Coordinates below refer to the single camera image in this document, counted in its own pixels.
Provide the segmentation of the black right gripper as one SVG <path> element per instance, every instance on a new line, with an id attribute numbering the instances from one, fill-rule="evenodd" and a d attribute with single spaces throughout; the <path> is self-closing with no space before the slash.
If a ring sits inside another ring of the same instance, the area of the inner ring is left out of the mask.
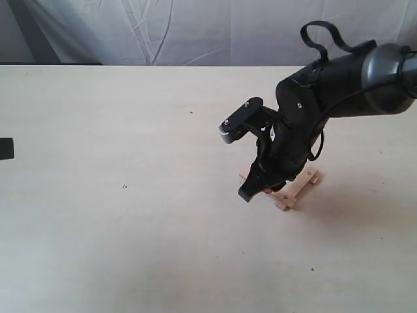
<path id="1" fill-rule="evenodd" d="M 308 161 L 318 159 L 323 145 L 319 145 L 316 153 L 312 152 L 312 145 L 322 138 L 321 128 L 309 135 L 303 130 L 288 131 L 277 124 L 268 127 L 268 133 L 257 140 L 257 156 L 238 195 L 249 203 L 259 193 L 279 192 L 295 180 Z"/>

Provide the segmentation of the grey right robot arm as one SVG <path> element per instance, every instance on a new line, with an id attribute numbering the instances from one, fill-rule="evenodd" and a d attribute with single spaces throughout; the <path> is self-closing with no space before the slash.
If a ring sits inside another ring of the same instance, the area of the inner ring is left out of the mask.
<path id="1" fill-rule="evenodd" d="M 243 106 L 242 128 L 257 138 L 257 156 L 238 194 L 282 189 L 321 155 L 324 128 L 339 117 L 396 115 L 416 100 L 416 51 L 383 44 L 346 55 L 322 67 L 304 67 L 276 87 L 277 110 L 251 98 Z"/>

